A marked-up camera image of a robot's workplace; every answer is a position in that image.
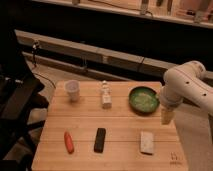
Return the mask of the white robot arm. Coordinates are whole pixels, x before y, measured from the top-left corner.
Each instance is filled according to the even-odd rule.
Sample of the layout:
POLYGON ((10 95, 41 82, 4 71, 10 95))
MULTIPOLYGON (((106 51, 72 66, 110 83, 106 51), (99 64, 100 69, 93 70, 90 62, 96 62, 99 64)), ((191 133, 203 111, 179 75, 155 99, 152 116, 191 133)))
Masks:
POLYGON ((186 98, 213 117, 213 87, 204 83, 206 69, 199 61, 190 61, 168 69, 163 76, 165 85, 158 98, 163 106, 161 123, 169 124, 173 110, 186 98))

